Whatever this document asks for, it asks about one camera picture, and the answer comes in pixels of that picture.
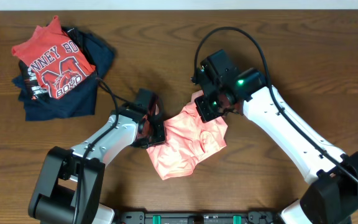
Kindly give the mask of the pink t-shirt with gold print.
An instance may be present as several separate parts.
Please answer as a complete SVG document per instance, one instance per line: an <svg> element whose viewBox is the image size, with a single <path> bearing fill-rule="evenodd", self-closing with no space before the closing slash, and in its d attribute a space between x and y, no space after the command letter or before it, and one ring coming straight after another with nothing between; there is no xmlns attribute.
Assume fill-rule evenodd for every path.
<svg viewBox="0 0 358 224"><path fill-rule="evenodd" d="M195 105L199 96L203 96L201 90L192 94L191 101L176 116L164 121L165 142L147 148L163 180L191 175L196 165L226 147L228 125L222 117L202 122Z"/></svg>

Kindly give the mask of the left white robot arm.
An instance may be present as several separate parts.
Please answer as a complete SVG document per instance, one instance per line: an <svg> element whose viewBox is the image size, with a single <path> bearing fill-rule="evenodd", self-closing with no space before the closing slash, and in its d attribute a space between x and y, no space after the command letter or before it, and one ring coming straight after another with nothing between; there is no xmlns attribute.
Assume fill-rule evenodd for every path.
<svg viewBox="0 0 358 224"><path fill-rule="evenodd" d="M159 101L124 104L87 140L70 149L49 150L29 216L40 223L112 223L115 211L99 202L105 168L127 146L164 142L162 115Z"/></svg>

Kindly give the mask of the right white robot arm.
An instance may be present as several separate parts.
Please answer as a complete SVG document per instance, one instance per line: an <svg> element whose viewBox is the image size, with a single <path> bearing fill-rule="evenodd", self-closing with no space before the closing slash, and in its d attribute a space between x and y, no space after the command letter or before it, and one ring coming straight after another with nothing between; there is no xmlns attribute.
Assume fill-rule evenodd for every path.
<svg viewBox="0 0 358 224"><path fill-rule="evenodd" d="M309 185L284 208L282 223L350 223L358 210L358 152L347 155L320 136L283 100L257 69L204 65L192 78L203 96L195 100L203 122L239 113L265 131Z"/></svg>

